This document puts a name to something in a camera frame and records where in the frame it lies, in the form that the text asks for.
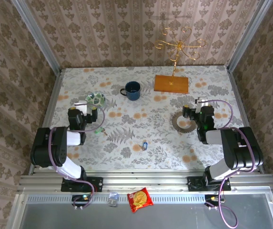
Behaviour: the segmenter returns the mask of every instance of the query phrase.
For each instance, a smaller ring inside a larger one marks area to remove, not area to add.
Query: floral tablecloth
[[[83,146],[68,146],[68,157],[85,169],[204,169],[223,157],[222,147],[203,145],[196,130],[178,133],[172,116],[187,104],[194,107],[198,96],[228,101],[234,110],[233,126],[242,126],[240,112],[224,66],[184,66],[176,76],[189,78],[189,94],[161,93],[153,90],[156,74],[171,75],[172,67],[122,67],[66,69],[52,126],[68,126],[67,111],[74,102],[85,100],[92,92],[106,97],[104,133],[87,133]],[[141,97],[130,101],[120,94],[129,81],[141,84]],[[215,108],[215,126],[229,120],[226,104],[211,103]],[[99,111],[93,128],[102,120]],[[181,127],[190,124],[180,119]],[[143,142],[148,149],[143,151]]]

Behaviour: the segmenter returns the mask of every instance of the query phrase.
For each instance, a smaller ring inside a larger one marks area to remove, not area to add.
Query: red snack bag
[[[142,190],[127,194],[128,201],[132,212],[136,212],[140,208],[153,205],[147,189],[144,187]]]

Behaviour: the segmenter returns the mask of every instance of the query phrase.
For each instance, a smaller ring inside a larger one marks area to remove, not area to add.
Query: wooden block
[[[173,85],[169,84],[171,80],[172,76],[156,75],[154,90],[158,92],[188,93],[188,77],[173,77]]]

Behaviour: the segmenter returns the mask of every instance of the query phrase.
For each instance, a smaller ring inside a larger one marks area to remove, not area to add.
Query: gray floor
[[[227,195],[224,204],[234,210],[239,229],[273,229],[264,195]],[[233,216],[224,210],[230,224]],[[116,208],[92,204],[74,210],[68,204],[28,204],[20,229],[226,229],[219,211],[203,204],[155,204],[132,213],[128,204]]]

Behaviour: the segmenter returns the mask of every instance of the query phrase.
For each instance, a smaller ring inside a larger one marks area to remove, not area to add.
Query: gold wire stand
[[[192,60],[197,60],[200,57],[200,54],[198,52],[192,52],[191,56],[188,55],[183,49],[185,48],[201,48],[206,45],[206,41],[203,39],[197,39],[197,43],[199,45],[186,45],[184,42],[190,37],[192,33],[192,29],[190,27],[182,27],[182,32],[190,31],[190,33],[186,36],[184,40],[176,40],[176,35],[174,34],[174,31],[171,28],[165,28],[164,32],[162,32],[163,35],[167,35],[167,30],[170,30],[172,32],[173,38],[175,39],[175,43],[169,43],[162,40],[156,40],[154,46],[157,49],[162,49],[165,44],[174,46],[175,48],[168,53],[169,59],[174,62],[174,67],[172,71],[172,76],[166,76],[166,75],[156,75],[155,76],[155,83],[154,83],[154,90],[158,92],[173,92],[173,93],[188,93],[188,78],[187,77],[176,77],[174,76],[175,69],[177,62],[180,59],[180,51],[182,51],[188,58]]]

